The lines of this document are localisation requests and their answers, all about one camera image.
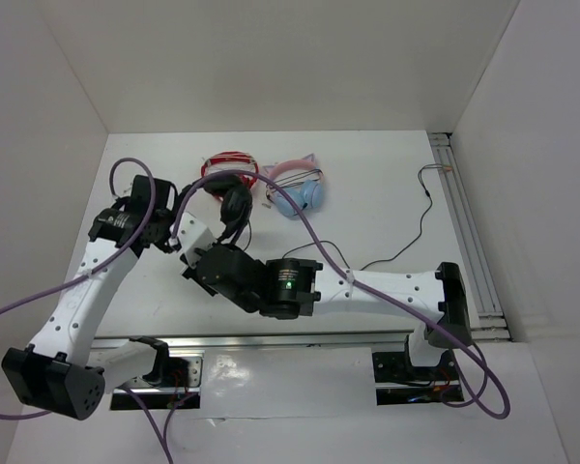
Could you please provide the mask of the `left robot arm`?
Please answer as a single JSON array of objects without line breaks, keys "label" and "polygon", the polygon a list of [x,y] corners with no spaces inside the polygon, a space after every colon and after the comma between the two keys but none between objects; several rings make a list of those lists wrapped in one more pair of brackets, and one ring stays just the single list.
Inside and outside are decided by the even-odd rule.
[{"label": "left robot arm", "polygon": [[137,175],[130,195],[95,217],[74,286],[28,345],[9,349],[1,361],[21,403],[84,421],[104,393],[130,379],[158,386],[170,377],[168,345],[156,338],[131,337],[96,360],[90,353],[114,295],[143,250],[167,249],[175,219],[168,203],[177,195],[171,182]]}]

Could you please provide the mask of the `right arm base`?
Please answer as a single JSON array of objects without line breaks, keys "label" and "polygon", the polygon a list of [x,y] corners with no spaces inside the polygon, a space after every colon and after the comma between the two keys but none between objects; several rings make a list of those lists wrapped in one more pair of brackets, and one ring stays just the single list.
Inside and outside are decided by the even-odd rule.
[{"label": "right arm base", "polygon": [[427,403],[461,404],[464,395],[448,351],[436,366],[415,367],[405,352],[375,351],[372,353],[373,374],[378,406]]}]

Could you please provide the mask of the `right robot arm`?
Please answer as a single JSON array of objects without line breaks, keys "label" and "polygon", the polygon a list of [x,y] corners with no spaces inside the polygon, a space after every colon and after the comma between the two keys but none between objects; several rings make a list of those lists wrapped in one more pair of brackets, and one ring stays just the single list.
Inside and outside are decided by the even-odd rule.
[{"label": "right robot arm", "polygon": [[193,247],[180,260],[184,278],[246,313],[276,320],[342,313],[418,319],[402,357],[404,371],[414,379],[425,378],[446,351],[472,343],[465,287],[455,263],[414,274],[337,271],[316,260],[262,262],[231,245]]}]

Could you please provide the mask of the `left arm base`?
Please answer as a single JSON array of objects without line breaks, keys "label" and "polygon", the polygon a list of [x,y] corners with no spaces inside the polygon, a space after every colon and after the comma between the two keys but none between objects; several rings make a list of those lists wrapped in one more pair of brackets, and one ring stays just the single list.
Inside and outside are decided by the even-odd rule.
[{"label": "left arm base", "polygon": [[136,409],[138,402],[151,410],[200,407],[200,354],[173,352],[161,339],[136,336],[93,351],[89,361],[103,369],[112,410]]}]

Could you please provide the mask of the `black headset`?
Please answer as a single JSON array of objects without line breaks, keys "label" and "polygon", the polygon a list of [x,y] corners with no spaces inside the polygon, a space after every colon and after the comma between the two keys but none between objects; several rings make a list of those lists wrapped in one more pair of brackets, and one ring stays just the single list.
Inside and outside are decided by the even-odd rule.
[{"label": "black headset", "polygon": [[[210,187],[213,180],[204,183],[202,188]],[[236,242],[244,229],[250,227],[249,218],[252,206],[252,195],[241,182],[226,192],[220,202],[219,209],[220,221],[224,225],[224,229],[217,237],[214,235],[216,242],[213,247],[224,246],[229,249],[237,249]]]}]

